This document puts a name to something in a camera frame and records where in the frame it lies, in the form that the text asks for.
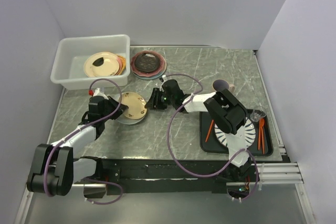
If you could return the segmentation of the cream plate with small motifs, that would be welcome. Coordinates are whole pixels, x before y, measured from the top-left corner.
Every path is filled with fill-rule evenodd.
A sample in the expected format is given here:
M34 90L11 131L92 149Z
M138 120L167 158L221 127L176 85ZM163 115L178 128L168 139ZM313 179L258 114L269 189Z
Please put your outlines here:
M147 113L146 101L138 93L130 91L122 93L121 102L128 107L123 113L128 119L139 120Z

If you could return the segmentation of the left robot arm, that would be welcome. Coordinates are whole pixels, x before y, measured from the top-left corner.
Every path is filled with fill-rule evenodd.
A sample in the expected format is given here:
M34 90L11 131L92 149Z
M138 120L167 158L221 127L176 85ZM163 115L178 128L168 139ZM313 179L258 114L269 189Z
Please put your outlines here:
M110 96L91 97L88 110L74 131L52 144L36 147L27 190L49 197L65 196L76 179L87 177L93 183L100 182L104 177L101 160L95 157L75 159L74 154L100 137L106 121L117 119L127 109L127 105Z

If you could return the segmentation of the orange woven-pattern square plate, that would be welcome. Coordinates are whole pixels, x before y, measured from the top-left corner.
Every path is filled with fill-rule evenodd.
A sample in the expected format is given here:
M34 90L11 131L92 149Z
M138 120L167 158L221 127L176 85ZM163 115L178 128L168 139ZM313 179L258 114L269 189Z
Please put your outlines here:
M124 69L126 68L127 65L127 61L125 59L125 57L121 56L121 55L117 55L119 57L119 59L121 60L121 67L119 69L118 75L122 75Z

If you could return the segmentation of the cream bowl with dark blotch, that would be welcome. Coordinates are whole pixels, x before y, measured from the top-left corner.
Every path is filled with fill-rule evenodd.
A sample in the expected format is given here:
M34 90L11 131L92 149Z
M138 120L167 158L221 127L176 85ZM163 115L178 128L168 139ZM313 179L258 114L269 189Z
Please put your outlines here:
M98 52L85 61L83 70L87 77L114 76L119 71L118 56L110 52Z

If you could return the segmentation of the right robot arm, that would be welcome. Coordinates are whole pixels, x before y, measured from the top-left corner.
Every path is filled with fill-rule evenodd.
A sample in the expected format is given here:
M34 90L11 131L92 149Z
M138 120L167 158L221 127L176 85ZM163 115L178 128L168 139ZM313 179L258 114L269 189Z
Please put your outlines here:
M175 79L166 80L159 88L153 89L145 108L165 110L169 105L176 109L174 114L207 112L219 129L225 133L229 150L229 161L217 172L201 175L187 170L175 158L170 147L170 128L173 121L171 118L167 127L166 140L169 152L179 168L199 178L216 176L229 166L231 166L229 173L235 181L242 181L248 175L248 169L254 160L245 143L247 109L228 89L207 94L185 94Z

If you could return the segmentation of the cream and pink round plate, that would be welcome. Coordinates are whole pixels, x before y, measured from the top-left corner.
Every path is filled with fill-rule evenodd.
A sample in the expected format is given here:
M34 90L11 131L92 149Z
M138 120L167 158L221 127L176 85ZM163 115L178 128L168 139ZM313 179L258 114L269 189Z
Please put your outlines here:
M118 58L118 62L119 62L119 69L120 69L120 67L121 67L121 60L119 58Z

